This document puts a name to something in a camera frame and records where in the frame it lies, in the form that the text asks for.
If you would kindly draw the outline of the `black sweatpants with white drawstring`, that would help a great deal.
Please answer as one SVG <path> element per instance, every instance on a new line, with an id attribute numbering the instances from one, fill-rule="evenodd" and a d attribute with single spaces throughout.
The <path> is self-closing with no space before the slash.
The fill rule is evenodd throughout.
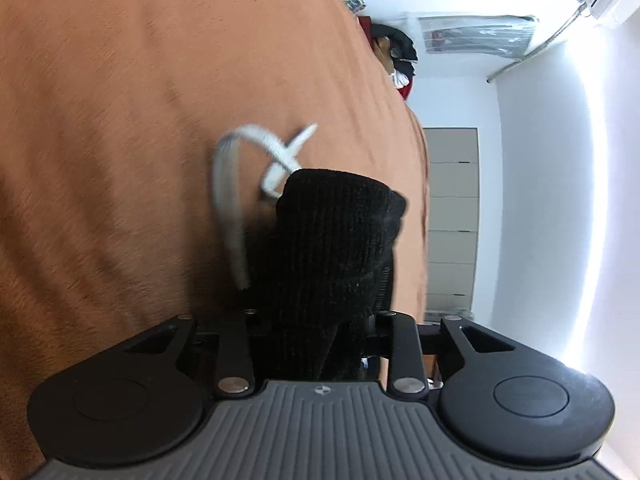
<path id="1" fill-rule="evenodd" d="M 304 168 L 297 154 L 317 127 L 283 143 L 242 125 L 217 144 L 213 205 L 230 271 L 257 314 L 250 346 L 261 378 L 333 382 L 362 375 L 375 315 L 390 310 L 394 246 L 407 201 L 386 184 Z M 245 238 L 239 151 L 250 143 L 271 162 L 260 192 L 276 218 Z"/>

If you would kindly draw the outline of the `grey built-in wardrobe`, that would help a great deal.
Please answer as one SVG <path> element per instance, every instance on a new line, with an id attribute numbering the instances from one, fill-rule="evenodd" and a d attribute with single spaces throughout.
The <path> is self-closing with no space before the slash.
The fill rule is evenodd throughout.
<path id="1" fill-rule="evenodd" d="M 426 128 L 430 156 L 426 317 L 468 316 L 480 220 L 480 152 L 475 128 Z"/>

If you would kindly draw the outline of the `brown bed cover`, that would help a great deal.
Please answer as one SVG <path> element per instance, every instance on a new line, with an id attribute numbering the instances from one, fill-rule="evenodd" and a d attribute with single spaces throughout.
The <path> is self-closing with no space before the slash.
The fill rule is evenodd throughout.
<path id="1" fill-rule="evenodd" d="M 1 0 L 1 474 L 44 378 L 230 288 L 210 158 L 316 132 L 306 167 L 408 200 L 394 306 L 426 305 L 422 128 L 342 0 Z"/>

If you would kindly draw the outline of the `pile of clothes on floor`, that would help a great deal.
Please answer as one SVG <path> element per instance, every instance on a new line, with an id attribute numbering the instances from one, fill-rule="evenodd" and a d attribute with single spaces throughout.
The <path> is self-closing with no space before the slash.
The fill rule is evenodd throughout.
<path id="1" fill-rule="evenodd" d="M 345 0 L 345 4 L 356 15 L 372 52 L 390 76 L 396 90 L 404 100 L 408 99 L 418 62 L 413 40 L 398 28 L 375 23 L 370 16 L 362 15 L 361 11 L 366 7 L 363 0 Z"/>

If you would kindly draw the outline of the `window curtain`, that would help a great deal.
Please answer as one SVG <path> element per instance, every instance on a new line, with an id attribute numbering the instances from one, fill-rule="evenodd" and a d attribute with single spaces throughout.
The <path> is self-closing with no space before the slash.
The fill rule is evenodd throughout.
<path id="1" fill-rule="evenodd" d="M 487 54 L 517 60 L 526 55 L 537 27 L 533 16 L 457 15 L 419 20 L 428 54 Z"/>

